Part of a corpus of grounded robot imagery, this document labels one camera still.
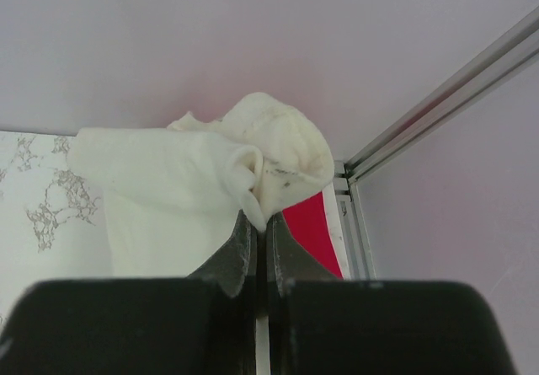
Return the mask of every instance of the crumpled white fabric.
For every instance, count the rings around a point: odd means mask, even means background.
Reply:
[[[167,129],[82,129],[67,162],[104,190],[116,276],[187,276],[227,241],[240,209],[264,231],[334,176],[315,125],[262,93],[210,123],[188,113]]]

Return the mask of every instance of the white cloth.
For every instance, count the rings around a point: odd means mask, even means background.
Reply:
[[[187,114],[168,129],[82,129],[67,162],[104,189],[117,276],[187,276],[226,242],[240,209],[264,231],[334,176],[318,129],[268,94],[207,124]]]

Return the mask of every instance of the white napkin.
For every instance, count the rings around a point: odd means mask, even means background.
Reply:
[[[189,113],[168,129],[82,129],[67,162],[103,187],[117,276],[187,276],[227,241],[240,209],[264,231],[334,176],[315,125],[268,94],[210,123]]]

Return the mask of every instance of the red cloth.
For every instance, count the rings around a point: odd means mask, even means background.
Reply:
[[[297,242],[320,264],[342,278],[337,256],[329,237],[322,193],[285,209],[283,214]]]

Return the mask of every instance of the red object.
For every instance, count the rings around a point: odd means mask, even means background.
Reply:
[[[288,228],[297,242],[320,264],[342,278],[337,256],[329,237],[322,193],[285,209],[283,213]]]

